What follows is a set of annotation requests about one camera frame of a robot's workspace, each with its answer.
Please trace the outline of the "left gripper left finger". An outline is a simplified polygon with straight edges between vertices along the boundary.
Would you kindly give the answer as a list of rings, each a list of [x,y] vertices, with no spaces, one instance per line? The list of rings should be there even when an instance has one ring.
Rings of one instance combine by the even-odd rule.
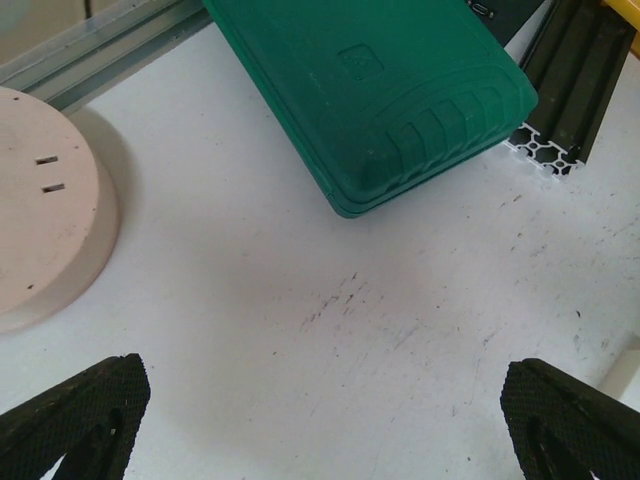
[[[1,477],[122,479],[149,400],[139,354],[102,360],[1,415]]]

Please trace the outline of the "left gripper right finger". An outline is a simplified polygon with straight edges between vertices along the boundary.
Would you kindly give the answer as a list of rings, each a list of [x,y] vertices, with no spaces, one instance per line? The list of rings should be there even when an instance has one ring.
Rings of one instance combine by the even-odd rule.
[[[500,405],[526,479],[639,477],[639,413],[558,368],[510,363]]]

